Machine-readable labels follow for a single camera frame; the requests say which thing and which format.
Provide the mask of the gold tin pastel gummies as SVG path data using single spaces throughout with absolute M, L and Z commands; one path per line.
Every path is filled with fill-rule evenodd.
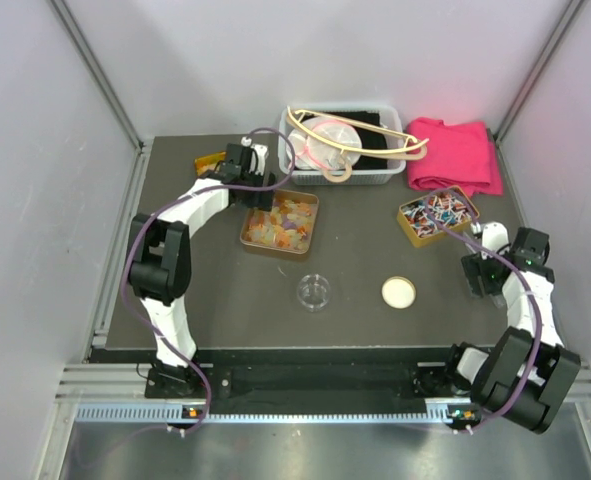
M 277 190 L 268 211 L 248 212 L 240 242 L 250 253 L 303 261 L 310 253 L 319 207 L 314 194 Z

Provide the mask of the clear round container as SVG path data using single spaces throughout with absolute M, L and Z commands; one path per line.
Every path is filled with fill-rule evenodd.
M 317 273 L 305 275 L 298 283 L 296 297 L 299 303 L 309 312 L 324 309 L 331 297 L 328 280 Z

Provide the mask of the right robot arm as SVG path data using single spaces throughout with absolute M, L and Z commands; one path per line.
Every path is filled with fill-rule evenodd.
M 521 227 L 515 238 L 499 222 L 475 223 L 465 235 L 461 264 L 471 293 L 491 297 L 507 315 L 507 329 L 489 351 L 463 342 L 451 348 L 441 380 L 490 414 L 537 434 L 558 413 L 581 366 L 553 318 L 555 275 L 548 267 L 546 233 Z

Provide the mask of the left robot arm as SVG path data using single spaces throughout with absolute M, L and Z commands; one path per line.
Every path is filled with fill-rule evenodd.
M 268 147 L 248 137 L 227 145 L 212 170 L 158 214 L 138 214 L 129 232 L 126 283 L 146 311 L 156 341 L 145 396 L 187 398 L 203 386 L 191 366 L 197 345 L 191 336 L 185 294 L 191 275 L 191 237 L 235 204 L 268 210 L 276 176 L 266 171 Z

